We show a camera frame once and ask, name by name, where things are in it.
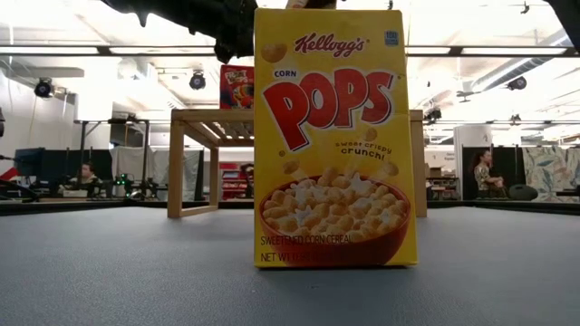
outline kellogg's logo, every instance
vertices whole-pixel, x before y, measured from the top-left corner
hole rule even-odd
[[[310,145],[306,125],[352,129],[354,111],[360,109],[362,122],[384,123],[394,111],[395,79],[392,72],[363,73],[353,68],[334,71],[331,80],[320,72],[309,72],[300,82],[275,82],[262,96],[288,149],[296,151]]]
[[[311,33],[294,42],[294,51],[302,54],[309,52],[331,52],[334,58],[348,58],[354,52],[364,50],[366,40],[335,41],[334,34],[318,35]]]

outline cereal box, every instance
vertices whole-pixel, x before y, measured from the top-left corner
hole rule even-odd
[[[224,64],[219,83],[220,109],[254,108],[254,67]]]
[[[256,266],[417,263],[402,37],[398,11],[256,11]]]

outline cereal bowl image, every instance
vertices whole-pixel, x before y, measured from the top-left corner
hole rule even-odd
[[[327,169],[262,200],[270,245],[294,267],[385,265],[407,234],[409,199],[396,187]]]

